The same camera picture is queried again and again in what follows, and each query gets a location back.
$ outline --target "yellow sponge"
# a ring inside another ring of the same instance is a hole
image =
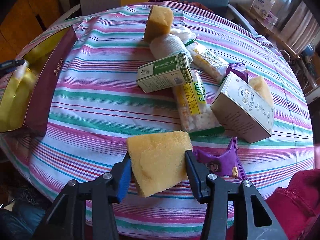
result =
[[[170,8],[153,5],[149,13],[143,40],[150,43],[156,37],[169,34],[172,22],[173,12]]]
[[[192,145],[187,132],[129,137],[127,147],[139,195],[149,197],[188,178],[184,153]]]
[[[248,85],[256,90],[272,108],[275,107],[268,84],[262,76],[250,79]]]

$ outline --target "striped tablecloth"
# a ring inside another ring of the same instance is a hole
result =
[[[188,5],[163,2],[111,9],[53,26],[32,44],[73,25],[78,41],[66,59],[52,100],[44,138],[2,137],[1,149],[15,167],[53,200],[70,179],[95,179],[122,160],[126,138],[180,130],[170,89],[145,94],[136,85],[137,67],[154,60],[143,33],[153,4],[168,6],[175,25],[185,25],[198,40],[228,63],[244,62],[249,78],[262,75],[275,101],[272,137],[248,144],[239,140],[239,157],[264,198],[286,187],[292,175],[313,167],[310,116],[300,85],[283,57],[262,36],[253,36],[216,15]],[[32,46],[27,46],[23,55]],[[218,89],[202,73],[210,103]],[[192,136],[194,148],[222,153],[230,137]],[[199,236],[206,205],[193,198],[188,181],[148,198],[134,182],[114,205],[121,234],[145,239]],[[228,223],[233,222],[230,205]],[[87,202],[87,223],[92,223]]]

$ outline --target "wooden cabinet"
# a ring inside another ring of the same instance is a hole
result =
[[[0,62],[14,59],[60,15],[58,0],[17,0],[0,25]]]

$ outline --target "barcode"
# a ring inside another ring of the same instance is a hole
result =
[[[182,84],[182,79],[180,77],[173,78],[177,85]]]

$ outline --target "purple package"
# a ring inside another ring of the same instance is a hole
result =
[[[243,62],[237,62],[237,63],[229,63],[228,68],[226,70],[226,76],[230,72],[233,72],[236,74],[239,78],[241,78],[243,81],[248,83],[248,73],[247,73],[247,67]]]
[[[194,150],[198,162],[207,165],[214,174],[222,177],[229,176],[240,180],[247,179],[247,174],[238,157],[237,137],[233,137],[228,145],[227,150],[220,156],[214,156],[202,150]]]

